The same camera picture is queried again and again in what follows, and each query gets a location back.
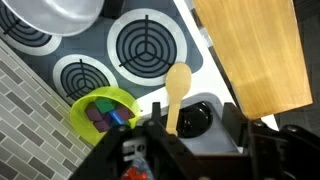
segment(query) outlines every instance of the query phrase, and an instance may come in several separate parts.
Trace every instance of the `silver pot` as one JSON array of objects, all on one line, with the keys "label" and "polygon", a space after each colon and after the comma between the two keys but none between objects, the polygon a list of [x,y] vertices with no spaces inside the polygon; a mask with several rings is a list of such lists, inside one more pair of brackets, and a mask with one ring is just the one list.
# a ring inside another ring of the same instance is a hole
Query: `silver pot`
[{"label": "silver pot", "polygon": [[104,0],[2,0],[22,21],[46,34],[72,36],[89,28]]}]

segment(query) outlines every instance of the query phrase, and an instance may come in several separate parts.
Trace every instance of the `gray brick wall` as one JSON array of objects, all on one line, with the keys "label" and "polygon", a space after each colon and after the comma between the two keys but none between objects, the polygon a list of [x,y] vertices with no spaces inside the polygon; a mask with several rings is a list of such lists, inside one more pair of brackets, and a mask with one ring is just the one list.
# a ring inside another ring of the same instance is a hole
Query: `gray brick wall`
[{"label": "gray brick wall", "polygon": [[67,179],[93,146],[70,125],[70,107],[0,46],[0,179]]}]

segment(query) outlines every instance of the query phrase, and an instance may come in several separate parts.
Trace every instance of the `electric stovetop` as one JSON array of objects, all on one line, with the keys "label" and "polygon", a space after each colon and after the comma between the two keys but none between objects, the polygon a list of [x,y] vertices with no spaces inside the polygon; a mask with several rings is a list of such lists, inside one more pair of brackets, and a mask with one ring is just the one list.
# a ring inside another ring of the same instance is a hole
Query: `electric stovetop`
[{"label": "electric stovetop", "polygon": [[70,105],[101,86],[139,98],[163,87],[175,62],[193,73],[203,63],[172,0],[127,0],[120,18],[99,17],[72,37],[39,32],[0,7],[0,37]]}]

